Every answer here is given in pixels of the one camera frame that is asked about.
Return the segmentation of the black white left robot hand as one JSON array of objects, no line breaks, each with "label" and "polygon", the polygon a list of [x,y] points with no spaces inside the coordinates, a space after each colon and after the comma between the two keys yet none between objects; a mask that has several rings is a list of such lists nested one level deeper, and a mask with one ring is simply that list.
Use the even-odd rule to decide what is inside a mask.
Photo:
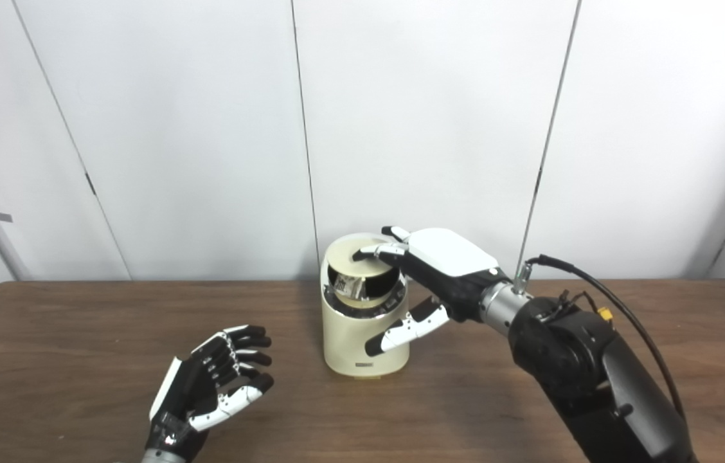
[{"label": "black white left robot hand", "polygon": [[149,408],[144,462],[192,462],[210,429],[259,401],[274,378],[259,367],[272,359],[265,327],[237,325],[215,332],[184,359],[172,358]]}]

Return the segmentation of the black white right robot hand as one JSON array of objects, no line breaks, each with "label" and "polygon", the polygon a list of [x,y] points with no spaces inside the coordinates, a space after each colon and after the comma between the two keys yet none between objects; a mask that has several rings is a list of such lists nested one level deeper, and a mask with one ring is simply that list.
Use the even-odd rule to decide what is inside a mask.
[{"label": "black white right robot hand", "polygon": [[381,231],[394,240],[359,248],[352,261],[379,260],[432,295],[366,341],[364,349],[371,358],[409,345],[449,320],[482,322],[486,292],[512,281],[494,256],[454,231],[426,228],[408,232],[398,226],[384,226]]}]

